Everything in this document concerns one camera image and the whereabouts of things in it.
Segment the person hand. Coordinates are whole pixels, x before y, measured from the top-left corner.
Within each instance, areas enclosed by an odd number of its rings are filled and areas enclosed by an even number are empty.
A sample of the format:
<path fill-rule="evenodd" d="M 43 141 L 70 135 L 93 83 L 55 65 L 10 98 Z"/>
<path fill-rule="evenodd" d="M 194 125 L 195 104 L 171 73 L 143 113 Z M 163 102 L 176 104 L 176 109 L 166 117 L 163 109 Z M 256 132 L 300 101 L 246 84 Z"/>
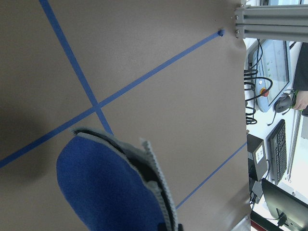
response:
<path fill-rule="evenodd" d="M 304 110 L 308 105 L 308 91 L 298 91 L 296 102 L 293 106 L 294 110 Z"/>

